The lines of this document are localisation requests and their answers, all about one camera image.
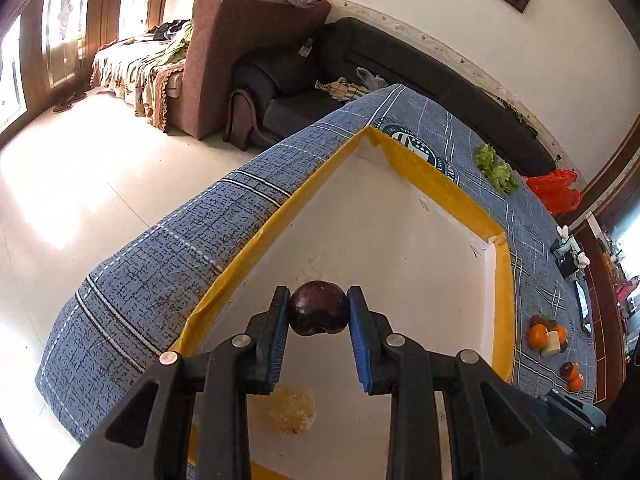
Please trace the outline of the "white cylindrical fruit piece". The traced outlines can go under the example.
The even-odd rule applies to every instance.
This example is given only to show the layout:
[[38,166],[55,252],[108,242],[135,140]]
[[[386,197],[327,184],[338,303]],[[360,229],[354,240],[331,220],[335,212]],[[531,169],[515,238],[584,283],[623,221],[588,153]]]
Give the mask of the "white cylindrical fruit piece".
[[540,355],[543,358],[548,358],[548,356],[554,356],[560,351],[561,351],[561,341],[560,341],[559,332],[557,330],[549,330],[547,333],[547,342],[540,349]]

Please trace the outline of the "large orange tangerine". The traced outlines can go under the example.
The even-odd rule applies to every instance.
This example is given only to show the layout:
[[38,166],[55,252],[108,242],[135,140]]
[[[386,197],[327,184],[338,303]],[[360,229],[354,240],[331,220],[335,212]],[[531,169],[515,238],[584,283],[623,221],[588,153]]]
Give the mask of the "large orange tangerine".
[[541,350],[548,344],[548,330],[544,324],[535,324],[529,327],[527,333],[529,348]]

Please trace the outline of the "beige round corn cake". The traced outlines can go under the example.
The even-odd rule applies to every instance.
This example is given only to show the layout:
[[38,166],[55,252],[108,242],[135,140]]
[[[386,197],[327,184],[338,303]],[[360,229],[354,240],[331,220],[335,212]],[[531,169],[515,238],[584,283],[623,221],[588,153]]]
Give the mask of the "beige round corn cake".
[[296,385],[276,385],[269,396],[250,396],[248,404],[256,417],[279,434],[303,434],[316,418],[314,397]]

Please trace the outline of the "orange tangerine with leaf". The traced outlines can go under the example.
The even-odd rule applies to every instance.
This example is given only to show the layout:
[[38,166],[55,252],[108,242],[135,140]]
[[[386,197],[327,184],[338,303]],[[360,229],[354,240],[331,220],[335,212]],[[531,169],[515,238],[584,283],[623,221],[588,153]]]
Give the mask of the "orange tangerine with leaf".
[[553,318],[548,318],[546,321],[546,327],[549,332],[555,332],[558,334],[560,346],[566,343],[567,329],[561,323],[556,322]]

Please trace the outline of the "small tangerine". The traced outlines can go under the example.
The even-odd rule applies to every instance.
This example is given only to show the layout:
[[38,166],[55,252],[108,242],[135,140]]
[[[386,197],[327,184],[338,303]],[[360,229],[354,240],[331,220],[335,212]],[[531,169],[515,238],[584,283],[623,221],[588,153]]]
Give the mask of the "small tangerine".
[[583,385],[584,385],[584,376],[582,376],[582,374],[580,373],[578,373],[574,378],[572,378],[567,382],[567,387],[570,389],[571,392],[579,391]]

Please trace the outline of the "red jujube date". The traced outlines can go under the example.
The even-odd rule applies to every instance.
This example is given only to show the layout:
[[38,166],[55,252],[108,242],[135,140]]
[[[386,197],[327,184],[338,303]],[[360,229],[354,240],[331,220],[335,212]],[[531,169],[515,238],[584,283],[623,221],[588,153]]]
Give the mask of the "red jujube date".
[[541,315],[532,315],[529,319],[529,326],[530,327],[534,327],[536,325],[542,325],[542,326],[546,326],[547,325],[547,321],[546,319],[541,316]]

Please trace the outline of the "wooden side cabinet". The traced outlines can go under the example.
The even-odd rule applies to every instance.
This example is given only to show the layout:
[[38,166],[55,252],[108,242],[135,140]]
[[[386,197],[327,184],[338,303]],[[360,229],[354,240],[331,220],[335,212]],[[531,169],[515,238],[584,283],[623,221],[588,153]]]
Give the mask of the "wooden side cabinet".
[[594,403],[607,411],[626,378],[626,321],[616,296],[622,274],[615,270],[611,244],[593,214],[588,214],[574,235],[590,260],[585,274],[596,348]]

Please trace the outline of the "black smartphone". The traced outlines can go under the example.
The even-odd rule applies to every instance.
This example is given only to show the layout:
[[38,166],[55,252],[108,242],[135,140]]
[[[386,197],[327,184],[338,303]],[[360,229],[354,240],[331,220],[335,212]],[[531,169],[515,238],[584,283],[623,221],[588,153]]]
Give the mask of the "black smartphone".
[[588,290],[581,281],[574,281],[574,289],[579,309],[580,327],[585,334],[591,336],[592,324]]

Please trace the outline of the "blue plaid tablecloth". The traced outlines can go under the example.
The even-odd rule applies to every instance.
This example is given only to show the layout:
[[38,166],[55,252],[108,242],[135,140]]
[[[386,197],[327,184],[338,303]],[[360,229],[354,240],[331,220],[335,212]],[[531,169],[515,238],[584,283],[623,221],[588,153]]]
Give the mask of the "blue plaid tablecloth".
[[35,377],[77,442],[176,340],[186,318],[250,238],[329,157],[372,126],[424,156],[506,231],[515,327],[533,314],[567,329],[591,401],[596,350],[580,327],[575,289],[551,255],[556,224],[520,186],[501,196],[474,164],[480,137],[435,101],[402,84],[352,101],[292,134],[171,211],[90,271],[56,318]]

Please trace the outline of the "yellow-rimmed white cardboard tray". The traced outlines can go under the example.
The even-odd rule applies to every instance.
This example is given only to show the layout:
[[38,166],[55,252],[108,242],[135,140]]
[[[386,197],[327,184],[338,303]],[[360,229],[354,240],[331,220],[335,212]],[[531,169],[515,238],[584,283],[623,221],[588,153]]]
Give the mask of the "yellow-rimmed white cardboard tray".
[[[368,307],[431,351],[476,351],[512,374],[514,293],[506,233],[421,156],[373,128],[356,133],[258,230],[186,320],[177,352],[195,356],[241,333],[278,286],[357,285]],[[348,333],[289,334],[278,385],[305,388],[316,418],[272,431],[250,410],[256,479],[381,479],[388,396],[369,396]]]

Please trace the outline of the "black cup with items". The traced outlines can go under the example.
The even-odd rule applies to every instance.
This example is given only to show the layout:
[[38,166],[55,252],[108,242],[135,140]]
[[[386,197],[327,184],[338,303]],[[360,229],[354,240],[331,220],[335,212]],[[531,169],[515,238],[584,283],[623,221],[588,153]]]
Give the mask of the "black cup with items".
[[585,271],[590,265],[590,260],[582,248],[579,247],[575,237],[570,234],[568,226],[556,228],[558,237],[552,243],[550,252],[555,258],[556,265],[563,278],[574,278],[579,272]]

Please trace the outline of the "red plastic bag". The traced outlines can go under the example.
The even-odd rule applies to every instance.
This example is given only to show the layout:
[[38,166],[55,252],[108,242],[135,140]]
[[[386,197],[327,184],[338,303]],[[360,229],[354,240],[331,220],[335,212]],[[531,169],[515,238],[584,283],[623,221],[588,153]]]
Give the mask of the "red plastic bag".
[[577,182],[576,172],[558,168],[545,176],[526,179],[528,188],[540,199],[552,214],[566,214],[574,211],[582,201],[582,194],[573,184]]

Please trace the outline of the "green lettuce bunch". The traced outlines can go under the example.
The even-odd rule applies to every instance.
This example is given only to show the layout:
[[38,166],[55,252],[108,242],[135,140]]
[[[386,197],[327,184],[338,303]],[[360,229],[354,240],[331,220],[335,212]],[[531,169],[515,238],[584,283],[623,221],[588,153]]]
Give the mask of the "green lettuce bunch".
[[480,144],[473,148],[473,159],[480,173],[501,196],[518,189],[518,180],[511,166],[498,156],[491,145]]

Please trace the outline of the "wooden glass door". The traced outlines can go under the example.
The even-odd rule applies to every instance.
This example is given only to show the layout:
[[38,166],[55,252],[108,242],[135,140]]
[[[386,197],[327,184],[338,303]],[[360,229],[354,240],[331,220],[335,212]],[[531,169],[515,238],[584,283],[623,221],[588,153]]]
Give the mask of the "wooden glass door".
[[157,25],[166,0],[1,0],[1,141],[89,85],[99,48]]

